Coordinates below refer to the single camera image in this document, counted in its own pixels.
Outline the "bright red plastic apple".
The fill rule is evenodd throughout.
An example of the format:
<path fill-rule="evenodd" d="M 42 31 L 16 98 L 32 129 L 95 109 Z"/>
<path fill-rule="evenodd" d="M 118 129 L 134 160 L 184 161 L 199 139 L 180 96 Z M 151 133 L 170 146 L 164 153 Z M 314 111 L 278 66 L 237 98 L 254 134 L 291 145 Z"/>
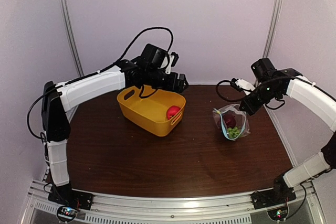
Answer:
<path fill-rule="evenodd" d="M 174 117 L 179 111 L 180 111 L 180 107 L 173 105 L 171 107 L 169 107 L 166 111 L 166 117 L 168 120 L 170 120 L 172 117 Z"/>

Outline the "clear zip top bag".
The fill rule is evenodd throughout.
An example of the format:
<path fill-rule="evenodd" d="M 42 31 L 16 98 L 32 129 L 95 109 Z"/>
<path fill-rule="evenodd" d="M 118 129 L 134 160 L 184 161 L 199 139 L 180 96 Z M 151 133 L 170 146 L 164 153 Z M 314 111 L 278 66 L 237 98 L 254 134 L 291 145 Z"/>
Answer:
<path fill-rule="evenodd" d="M 239 104 L 213 108 L 212 114 L 215 125 L 227 140 L 236 141 L 250 134 L 247 113 L 239 109 Z"/>

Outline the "green plastic grape bunch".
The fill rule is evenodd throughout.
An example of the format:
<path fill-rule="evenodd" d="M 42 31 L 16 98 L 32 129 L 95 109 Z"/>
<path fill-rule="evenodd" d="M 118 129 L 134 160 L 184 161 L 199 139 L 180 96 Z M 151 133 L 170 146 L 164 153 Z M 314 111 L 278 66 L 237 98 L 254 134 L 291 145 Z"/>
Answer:
<path fill-rule="evenodd" d="M 229 127 L 227 129 L 227 136 L 230 140 L 235 140 L 239 138 L 240 134 L 241 134 L 241 129 L 239 129 L 238 127 L 234 127 L 234 128 Z"/>

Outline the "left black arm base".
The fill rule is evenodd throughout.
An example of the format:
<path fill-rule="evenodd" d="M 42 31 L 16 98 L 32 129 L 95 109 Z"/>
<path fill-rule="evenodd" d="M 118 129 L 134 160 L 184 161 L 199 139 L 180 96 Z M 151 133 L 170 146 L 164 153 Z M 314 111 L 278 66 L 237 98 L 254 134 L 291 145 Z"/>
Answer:
<path fill-rule="evenodd" d="M 71 208 L 90 210 L 93 194 L 72 189 L 71 183 L 56 186 L 51 182 L 48 200 Z"/>

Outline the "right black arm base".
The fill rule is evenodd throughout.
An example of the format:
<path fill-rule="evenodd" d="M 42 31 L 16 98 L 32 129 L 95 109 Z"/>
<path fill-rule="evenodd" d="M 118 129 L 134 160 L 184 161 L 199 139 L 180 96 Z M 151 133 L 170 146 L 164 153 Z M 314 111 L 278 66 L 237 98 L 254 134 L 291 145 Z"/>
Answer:
<path fill-rule="evenodd" d="M 251 194 L 251 202 L 254 205 L 254 209 L 281 205 L 296 199 L 293 187 L 287 186 L 283 176 L 284 174 L 281 174 L 274 179 L 272 189 L 256 190 Z"/>

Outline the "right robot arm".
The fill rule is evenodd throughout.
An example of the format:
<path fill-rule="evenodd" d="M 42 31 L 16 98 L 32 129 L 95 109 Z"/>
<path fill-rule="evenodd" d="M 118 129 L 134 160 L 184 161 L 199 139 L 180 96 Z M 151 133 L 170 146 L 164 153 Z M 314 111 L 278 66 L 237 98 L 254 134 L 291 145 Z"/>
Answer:
<path fill-rule="evenodd" d="M 309 81 L 316 82 L 317 86 L 327 93 L 335 96 L 335 61 L 315 60 L 290 60 L 275 61 L 278 69 L 294 68 L 302 73 Z M 294 167 L 304 162 L 320 151 L 333 135 L 327 126 L 310 109 L 300 102 L 285 96 L 286 104 L 274 112 L 278 126 L 282 129 L 289 147 L 295 159 Z"/>

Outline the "dark red plastic apple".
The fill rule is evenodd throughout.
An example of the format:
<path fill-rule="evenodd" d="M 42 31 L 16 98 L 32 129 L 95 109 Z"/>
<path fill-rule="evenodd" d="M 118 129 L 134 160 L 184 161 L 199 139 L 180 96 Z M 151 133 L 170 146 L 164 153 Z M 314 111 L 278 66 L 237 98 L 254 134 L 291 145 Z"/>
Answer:
<path fill-rule="evenodd" d="M 236 119 L 233 114 L 226 113 L 223 115 L 223 121 L 227 128 L 234 128 L 236 126 Z"/>

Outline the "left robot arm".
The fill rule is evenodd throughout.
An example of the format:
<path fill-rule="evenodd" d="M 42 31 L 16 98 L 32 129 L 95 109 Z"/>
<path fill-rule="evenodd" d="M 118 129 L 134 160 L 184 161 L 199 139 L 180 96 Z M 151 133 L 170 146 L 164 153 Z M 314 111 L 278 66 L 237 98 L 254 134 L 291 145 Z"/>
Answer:
<path fill-rule="evenodd" d="M 44 86 L 42 138 L 46 142 L 47 162 L 54 194 L 64 205 L 71 205 L 76 197 L 70 185 L 67 143 L 71 124 L 67 113 L 109 93 L 146 86 L 154 91 L 182 93 L 188 85 L 186 76 L 173 71 L 179 55 L 153 44 L 146 44 L 139 56 L 126 59 L 121 56 L 111 65 L 74 80 Z"/>

